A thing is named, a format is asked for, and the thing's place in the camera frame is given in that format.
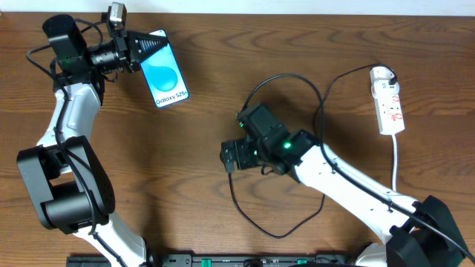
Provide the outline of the blue Galaxy smartphone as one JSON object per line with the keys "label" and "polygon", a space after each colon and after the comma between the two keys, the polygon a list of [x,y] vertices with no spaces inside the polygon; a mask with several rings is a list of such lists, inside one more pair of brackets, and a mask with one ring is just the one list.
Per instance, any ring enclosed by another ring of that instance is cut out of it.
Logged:
{"label": "blue Galaxy smartphone", "polygon": [[164,30],[150,35],[163,37],[166,45],[140,64],[145,80],[158,108],[172,105],[189,97],[189,91]]}

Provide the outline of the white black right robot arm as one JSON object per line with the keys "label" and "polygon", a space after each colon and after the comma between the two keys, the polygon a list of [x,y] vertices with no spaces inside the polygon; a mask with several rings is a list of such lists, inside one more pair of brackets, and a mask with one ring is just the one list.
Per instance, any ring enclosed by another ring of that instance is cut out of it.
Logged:
{"label": "white black right robot arm", "polygon": [[355,266],[459,266],[474,258],[441,200],[420,202],[381,185],[310,132],[289,132],[265,105],[246,108],[237,120],[246,135],[222,142],[226,172],[271,168],[337,202],[381,241],[366,247]]}

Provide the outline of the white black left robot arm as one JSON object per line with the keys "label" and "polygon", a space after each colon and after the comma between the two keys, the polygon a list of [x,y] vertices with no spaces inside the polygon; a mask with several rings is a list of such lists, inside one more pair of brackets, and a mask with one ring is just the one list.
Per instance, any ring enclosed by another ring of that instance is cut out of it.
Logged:
{"label": "white black left robot arm", "polygon": [[126,14],[109,10],[101,23],[109,42],[88,46],[84,32],[99,25],[66,14],[42,26],[55,56],[46,74],[56,106],[37,144],[16,163],[40,223],[72,234],[96,248],[112,266],[161,266],[162,260],[115,210],[115,195],[90,138],[106,82],[140,70],[140,34],[125,29]]}

